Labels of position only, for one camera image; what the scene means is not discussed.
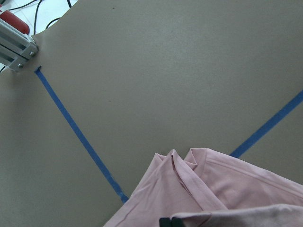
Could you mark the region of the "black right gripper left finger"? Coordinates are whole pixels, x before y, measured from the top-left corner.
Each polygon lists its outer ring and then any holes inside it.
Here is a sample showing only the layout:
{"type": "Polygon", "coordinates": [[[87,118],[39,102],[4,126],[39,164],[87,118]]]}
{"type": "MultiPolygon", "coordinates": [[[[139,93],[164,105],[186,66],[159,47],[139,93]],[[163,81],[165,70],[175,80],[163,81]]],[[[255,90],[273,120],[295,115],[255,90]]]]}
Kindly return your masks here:
{"type": "Polygon", "coordinates": [[[160,218],[159,219],[159,227],[171,227],[170,218],[160,218]]]}

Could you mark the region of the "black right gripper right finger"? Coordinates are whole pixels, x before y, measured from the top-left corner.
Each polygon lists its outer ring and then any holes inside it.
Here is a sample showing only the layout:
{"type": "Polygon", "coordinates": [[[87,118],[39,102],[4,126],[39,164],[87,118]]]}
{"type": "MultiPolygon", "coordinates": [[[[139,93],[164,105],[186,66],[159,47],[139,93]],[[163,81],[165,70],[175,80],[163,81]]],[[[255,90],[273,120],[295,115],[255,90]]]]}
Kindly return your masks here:
{"type": "Polygon", "coordinates": [[[181,218],[175,218],[173,217],[171,219],[171,226],[172,227],[184,227],[183,221],[181,218]]]}

